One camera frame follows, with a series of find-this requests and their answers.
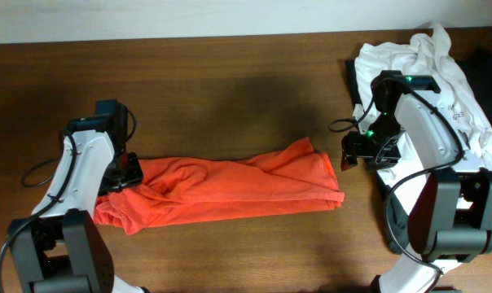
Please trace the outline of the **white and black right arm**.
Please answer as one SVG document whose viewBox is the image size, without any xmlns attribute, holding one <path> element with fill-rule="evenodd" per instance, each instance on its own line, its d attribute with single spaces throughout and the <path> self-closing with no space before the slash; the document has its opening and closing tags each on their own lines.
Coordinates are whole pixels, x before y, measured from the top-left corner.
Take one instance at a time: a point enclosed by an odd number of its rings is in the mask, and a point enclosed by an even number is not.
<svg viewBox="0 0 492 293">
<path fill-rule="evenodd" d="M 432 292 L 445 273 L 492 252 L 492 171 L 472 157 L 449 116 L 422 91 L 441 89 L 431 76 L 382 71 L 371 82 L 369 103 L 380 114 L 366 129 L 356 120 L 341 142 L 343 170 L 359 160 L 379 170 L 398 163 L 399 137 L 411 138 L 422 169 L 391 187 L 385 215 L 398 188 L 427 178 L 407 219 L 409 243 L 399 247 L 389 271 L 375 276 L 372 292 Z"/>
</svg>

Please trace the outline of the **red printed t-shirt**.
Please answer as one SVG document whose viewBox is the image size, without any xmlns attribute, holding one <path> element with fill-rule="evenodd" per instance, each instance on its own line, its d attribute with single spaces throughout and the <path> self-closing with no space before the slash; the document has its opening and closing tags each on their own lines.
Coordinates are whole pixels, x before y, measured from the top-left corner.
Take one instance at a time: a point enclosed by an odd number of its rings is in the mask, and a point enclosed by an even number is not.
<svg viewBox="0 0 492 293">
<path fill-rule="evenodd" d="M 143 181 L 97 199 L 94 222 L 146 228 L 321 212 L 345 199 L 331 161 L 308 138 L 247 160 L 140 160 Z"/>
</svg>

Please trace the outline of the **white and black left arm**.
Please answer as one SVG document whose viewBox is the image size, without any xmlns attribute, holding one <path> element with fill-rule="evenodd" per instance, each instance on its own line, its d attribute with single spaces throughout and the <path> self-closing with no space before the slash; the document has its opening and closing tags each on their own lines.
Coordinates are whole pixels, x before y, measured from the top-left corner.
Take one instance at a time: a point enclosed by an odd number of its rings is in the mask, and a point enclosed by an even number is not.
<svg viewBox="0 0 492 293">
<path fill-rule="evenodd" d="M 24 292 L 144 292 L 117 277 L 94 223 L 100 195 L 141 183 L 137 157 L 125 144 L 137 121 L 123 116 L 72 120 L 61 132 L 62 155 L 31 216 L 13 220 L 0 252 L 11 254 Z"/>
</svg>

